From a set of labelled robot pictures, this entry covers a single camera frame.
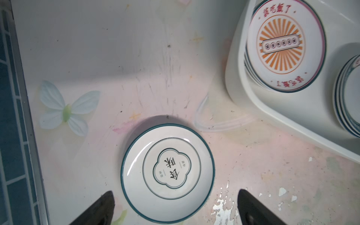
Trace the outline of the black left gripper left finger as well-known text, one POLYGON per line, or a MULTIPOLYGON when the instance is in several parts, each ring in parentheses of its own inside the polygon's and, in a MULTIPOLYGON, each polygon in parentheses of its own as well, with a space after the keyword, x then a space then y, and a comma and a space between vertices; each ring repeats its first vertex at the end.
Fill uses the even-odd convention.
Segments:
POLYGON ((113 192, 107 191, 70 224, 110 225, 113 219, 114 207, 113 192))

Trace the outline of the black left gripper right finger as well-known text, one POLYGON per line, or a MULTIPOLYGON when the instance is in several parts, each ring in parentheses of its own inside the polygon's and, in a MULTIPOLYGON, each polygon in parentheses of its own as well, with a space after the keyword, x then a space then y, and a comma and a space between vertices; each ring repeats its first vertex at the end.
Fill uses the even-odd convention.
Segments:
POLYGON ((237 204, 243 225, 286 225, 245 189, 240 189, 237 204))

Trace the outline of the white clover plate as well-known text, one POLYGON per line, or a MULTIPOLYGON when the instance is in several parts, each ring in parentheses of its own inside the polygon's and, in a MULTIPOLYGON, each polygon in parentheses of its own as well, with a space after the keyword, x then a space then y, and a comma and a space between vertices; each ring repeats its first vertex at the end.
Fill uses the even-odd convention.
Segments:
POLYGON ((180 124, 160 124, 139 134, 121 165, 121 188, 129 206, 159 224, 182 222, 208 200, 215 162, 206 141, 180 124))

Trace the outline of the orange sunburst plate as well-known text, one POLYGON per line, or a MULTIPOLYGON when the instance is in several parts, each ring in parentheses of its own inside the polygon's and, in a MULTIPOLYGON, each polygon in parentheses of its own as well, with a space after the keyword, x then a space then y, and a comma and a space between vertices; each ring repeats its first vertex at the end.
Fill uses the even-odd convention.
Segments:
POLYGON ((306 1, 262 1, 255 7, 245 55, 266 88, 282 93, 307 88, 320 74, 326 50, 321 19, 306 1))
POLYGON ((341 104, 340 104, 340 93, 339 93, 339 89, 340 89, 340 80, 342 78, 342 76, 344 75, 345 71, 348 68, 348 64, 344 65, 342 67, 342 69, 340 70, 335 83, 334 83, 334 87, 333 87, 333 108, 334 108, 334 112, 336 115, 336 118, 339 122, 339 124, 341 125, 341 127, 346 130, 349 134, 359 138, 360 137, 360 132, 357 131, 355 128, 352 128, 351 123, 348 122, 343 114, 343 111, 341 109, 341 104))
POLYGON ((245 65, 245 69, 247 72, 247 75, 251 78, 251 80, 253 82, 255 82, 257 85, 259 85, 260 87, 262 87, 263 89, 267 90, 267 91, 272 91, 272 89, 270 89, 263 81, 261 81, 261 79, 257 76, 250 60, 248 57, 248 51, 247 51, 247 47, 245 48, 245 52, 244 52, 244 65, 245 65))

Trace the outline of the green rim plate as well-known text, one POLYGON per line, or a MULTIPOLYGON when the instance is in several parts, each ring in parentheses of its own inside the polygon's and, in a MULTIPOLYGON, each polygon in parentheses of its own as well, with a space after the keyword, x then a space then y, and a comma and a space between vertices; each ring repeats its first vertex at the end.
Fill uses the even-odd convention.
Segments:
POLYGON ((360 136, 360 56, 352 57, 344 66, 337 82, 338 109, 349 132, 360 136))

